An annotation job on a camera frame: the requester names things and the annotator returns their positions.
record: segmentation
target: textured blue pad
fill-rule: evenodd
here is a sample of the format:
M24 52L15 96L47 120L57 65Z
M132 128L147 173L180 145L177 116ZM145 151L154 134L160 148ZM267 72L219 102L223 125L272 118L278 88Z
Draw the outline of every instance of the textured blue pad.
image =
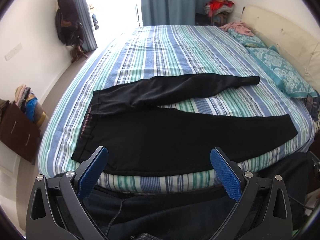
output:
M84 199L89 197L101 173L103 172L104 167L108 163L108 156L108 150L106 148L102 148L78 182L78 198Z
M216 149L213 149L210 153L210 162L228 193L229 198L238 201L241 197L240 181Z

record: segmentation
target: mattress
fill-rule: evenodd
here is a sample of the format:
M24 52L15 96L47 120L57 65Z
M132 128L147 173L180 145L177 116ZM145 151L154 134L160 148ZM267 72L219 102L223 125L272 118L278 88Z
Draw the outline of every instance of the mattress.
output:
M38 166L46 177L75 170L71 160L92 91L147 79L192 73L260 76L256 86L227 89L211 98L193 98L172 105L180 111L229 116L273 116L288 113L298 135L284 145L238 165L259 171L294 152L305 152L314 139L312 119L298 100L287 98L247 50L214 26L148 26L122 34L97 49L58 103L43 136ZM239 130L230 130L232 140ZM117 176L102 173L98 185L123 192L171 193L219 184L215 171L166 177Z

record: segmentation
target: metal screw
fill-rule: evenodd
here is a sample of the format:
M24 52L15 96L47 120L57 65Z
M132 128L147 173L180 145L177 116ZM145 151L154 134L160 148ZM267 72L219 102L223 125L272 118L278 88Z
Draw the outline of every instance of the metal screw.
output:
M37 180L40 181L41 179L43 179L43 175L42 175L42 174L39 174L39 175L37 176Z
M281 177L280 175L276 175L276 180L281 181L281 180L282 180L282 177Z
M251 171L246 171L244 173L244 175L247 177L247 178L252 178L253 177L253 173Z
M67 172L66 172L66 176L67 176L68 178L72 177L74 174L75 174L74 171L67 171Z

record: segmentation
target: beige upholstered headboard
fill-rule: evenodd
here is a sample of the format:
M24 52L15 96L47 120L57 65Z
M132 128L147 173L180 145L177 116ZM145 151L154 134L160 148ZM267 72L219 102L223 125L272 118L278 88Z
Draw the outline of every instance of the beige upholstered headboard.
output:
M316 38L279 14L253 5L245 7L241 21L268 47L275 45L280 55L320 91L320 42Z

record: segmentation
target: floor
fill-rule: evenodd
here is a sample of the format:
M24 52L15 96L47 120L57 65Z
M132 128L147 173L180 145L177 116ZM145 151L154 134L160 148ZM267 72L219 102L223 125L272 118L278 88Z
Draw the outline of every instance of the floor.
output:
M70 85L74 77L77 75L79 70L83 67L84 63L87 61L86 58L81 58L77 62L72 63L68 69L59 78L57 83L54 85L47 98L42 104L43 109L47 113L48 118L45 120L44 124L41 126L41 133L47 128L48 122L52 113L58 104L63 93ZM30 162L21 158L19 164L18 178L17 178L17 213L18 221L20 227L26 230L26 215L28 209L29 198L31 195L31 190L33 187L34 180L39 174L37 161L35 165L31 165Z

